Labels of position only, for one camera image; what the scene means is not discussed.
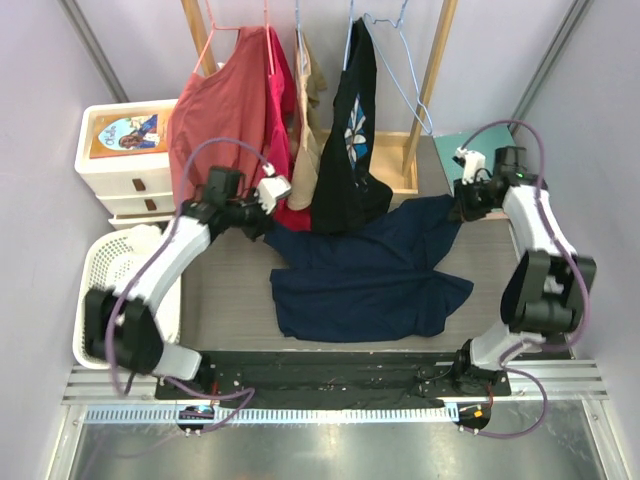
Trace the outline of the navy blue t shirt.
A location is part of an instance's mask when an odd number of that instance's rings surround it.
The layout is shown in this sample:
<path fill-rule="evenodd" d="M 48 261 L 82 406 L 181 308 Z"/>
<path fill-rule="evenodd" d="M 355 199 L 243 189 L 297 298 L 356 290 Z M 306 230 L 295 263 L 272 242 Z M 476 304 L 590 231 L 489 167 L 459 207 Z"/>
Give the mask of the navy blue t shirt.
<path fill-rule="evenodd" d="M 409 199 L 339 236 L 275 225 L 264 241 L 287 264 L 270 274 L 282 334 L 358 343 L 442 333 L 474 288 L 436 269 L 460 230 L 453 205 L 449 195 Z"/>

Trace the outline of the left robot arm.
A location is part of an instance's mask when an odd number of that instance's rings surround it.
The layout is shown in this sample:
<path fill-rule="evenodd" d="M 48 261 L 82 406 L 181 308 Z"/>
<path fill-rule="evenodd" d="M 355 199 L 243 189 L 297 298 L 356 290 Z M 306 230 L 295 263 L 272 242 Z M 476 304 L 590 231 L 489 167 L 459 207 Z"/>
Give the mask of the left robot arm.
<path fill-rule="evenodd" d="M 213 167 L 197 200 L 185 201 L 159 245 L 131 274 L 107 287 L 94 286 L 82 301 L 83 347 L 90 357 L 131 372 L 178 379 L 190 398 L 205 397 L 213 385 L 203 355 L 169 340 L 175 320 L 158 318 L 161 304 L 187 267 L 230 228 L 251 240 L 272 224 L 279 202 L 291 192 L 289 181 L 265 166 L 265 177 L 243 197 L 243 174 Z"/>

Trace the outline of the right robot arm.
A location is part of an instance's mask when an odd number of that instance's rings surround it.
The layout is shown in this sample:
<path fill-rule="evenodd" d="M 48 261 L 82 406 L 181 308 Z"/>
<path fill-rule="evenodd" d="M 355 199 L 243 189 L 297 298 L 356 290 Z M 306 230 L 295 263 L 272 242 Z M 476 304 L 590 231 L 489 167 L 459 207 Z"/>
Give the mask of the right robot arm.
<path fill-rule="evenodd" d="M 561 232 L 547 185 L 527 170 L 525 157 L 521 147 L 501 147 L 488 169 L 478 151 L 459 147 L 453 156 L 463 173 L 454 182 L 451 218 L 473 221 L 501 211 L 519 255 L 498 321 L 455 354 L 450 378 L 465 395 L 504 382 L 506 364 L 522 353 L 564 347 L 581 324 L 595 278 L 594 259 L 578 254 Z"/>

